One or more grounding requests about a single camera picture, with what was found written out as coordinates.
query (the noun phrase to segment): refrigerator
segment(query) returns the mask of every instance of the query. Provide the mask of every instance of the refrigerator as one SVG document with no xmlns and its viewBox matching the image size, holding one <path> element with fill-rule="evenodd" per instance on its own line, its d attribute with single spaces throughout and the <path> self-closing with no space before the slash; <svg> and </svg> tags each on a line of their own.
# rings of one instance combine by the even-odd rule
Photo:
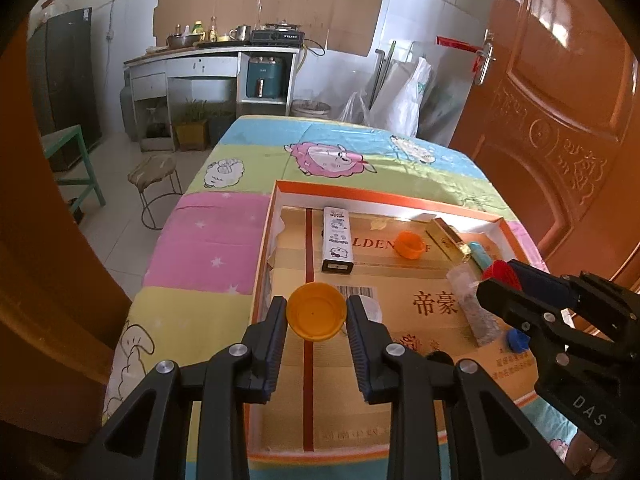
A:
<svg viewBox="0 0 640 480">
<path fill-rule="evenodd" d="M 91 64 L 91 7 L 49 18 L 27 44 L 33 108 L 41 135 L 80 124 L 90 150 L 100 140 Z M 68 142 L 49 159 L 53 171 L 66 171 L 80 158 Z"/>
</svg>

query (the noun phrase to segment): wooden door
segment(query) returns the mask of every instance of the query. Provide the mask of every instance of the wooden door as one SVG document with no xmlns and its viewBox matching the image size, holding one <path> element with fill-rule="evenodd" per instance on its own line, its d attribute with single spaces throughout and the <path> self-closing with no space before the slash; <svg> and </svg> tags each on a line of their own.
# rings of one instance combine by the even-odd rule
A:
<svg viewBox="0 0 640 480">
<path fill-rule="evenodd" d="M 450 147 L 484 171 L 552 273 L 618 273 L 632 286 L 640 111 L 631 49 L 597 0 L 495 0 L 489 28 L 495 61 Z"/>
<path fill-rule="evenodd" d="M 79 231 L 42 153 L 26 40 L 25 19 L 0 56 L 0 81 L 11 82 L 0 99 L 0 420 L 24 430 L 16 438 L 58 439 L 36 436 L 24 446 L 72 449 L 60 441 L 87 442 L 100 427 L 131 302 Z M 29 468 L 53 478 L 53 464 L 39 463 L 37 452 L 31 458 Z"/>
</svg>

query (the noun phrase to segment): cartoon sheep print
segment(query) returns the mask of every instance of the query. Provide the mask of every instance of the cartoon sheep print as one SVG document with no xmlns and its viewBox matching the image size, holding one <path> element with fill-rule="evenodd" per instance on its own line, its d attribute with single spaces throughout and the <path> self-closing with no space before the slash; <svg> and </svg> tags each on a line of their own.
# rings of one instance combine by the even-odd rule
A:
<svg viewBox="0 0 640 480">
<path fill-rule="evenodd" d="M 244 163 L 239 158 L 223 158 L 209 164 L 204 174 L 204 187 L 229 187 L 240 182 Z"/>
<path fill-rule="evenodd" d="M 419 146 L 410 139 L 403 139 L 395 135 L 391 136 L 391 142 L 394 143 L 400 150 L 406 153 L 409 158 L 416 158 L 423 164 L 433 164 L 436 158 L 433 153 L 426 148 Z"/>
<path fill-rule="evenodd" d="M 113 368 L 107 385 L 103 417 L 110 417 L 122 401 L 145 377 L 145 365 L 140 360 L 140 352 L 151 355 L 156 350 L 151 336 L 138 324 L 124 325 L 124 330 L 113 356 Z"/>
<path fill-rule="evenodd" d="M 338 178 L 362 173 L 365 170 L 377 173 L 376 168 L 364 160 L 362 155 L 348 152 L 340 144 L 331 146 L 316 142 L 302 142 L 289 144 L 284 149 L 295 157 L 300 171 L 305 175 Z"/>
<path fill-rule="evenodd" d="M 347 250 L 342 247 L 332 247 L 329 252 L 334 258 L 346 258 L 348 256 Z"/>
</svg>

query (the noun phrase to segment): bed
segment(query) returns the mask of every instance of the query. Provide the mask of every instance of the bed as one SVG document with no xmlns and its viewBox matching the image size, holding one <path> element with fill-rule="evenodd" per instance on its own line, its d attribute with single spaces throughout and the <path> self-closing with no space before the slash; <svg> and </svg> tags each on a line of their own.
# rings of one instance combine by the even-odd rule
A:
<svg viewBox="0 0 640 480">
<path fill-rule="evenodd" d="M 353 124 L 239 118 L 159 237 L 116 349 L 103 420 L 158 361 L 206 361 L 241 339 L 276 180 L 391 192 L 497 214 L 508 222 L 529 261 L 546 270 L 524 227 L 478 167 L 459 152 Z M 575 426 L 541 399 L 523 410 L 562 456 Z M 196 418 L 194 410 L 192 421 Z M 194 478 L 195 450 L 190 442 L 187 478 Z M 446 444 L 441 456 L 447 456 Z M 443 468 L 448 478 L 446 458 Z M 385 472 L 386 460 L 287 468 L 271 463 L 255 464 L 252 478 L 384 478 Z"/>
</svg>

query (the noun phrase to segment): plant pot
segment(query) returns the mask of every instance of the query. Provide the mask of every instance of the plant pot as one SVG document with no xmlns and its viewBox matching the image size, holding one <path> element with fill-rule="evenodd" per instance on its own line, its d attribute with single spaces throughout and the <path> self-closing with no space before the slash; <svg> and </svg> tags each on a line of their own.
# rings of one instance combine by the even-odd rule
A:
<svg viewBox="0 0 640 480">
<path fill-rule="evenodd" d="M 207 120 L 207 130 L 209 132 L 209 142 L 215 148 L 218 141 L 236 120 L 234 114 L 224 114 L 212 116 Z"/>
<path fill-rule="evenodd" d="M 174 124 L 175 135 L 178 137 L 178 145 L 181 150 L 207 149 L 209 136 L 207 135 L 206 123 L 207 121 Z"/>
</svg>

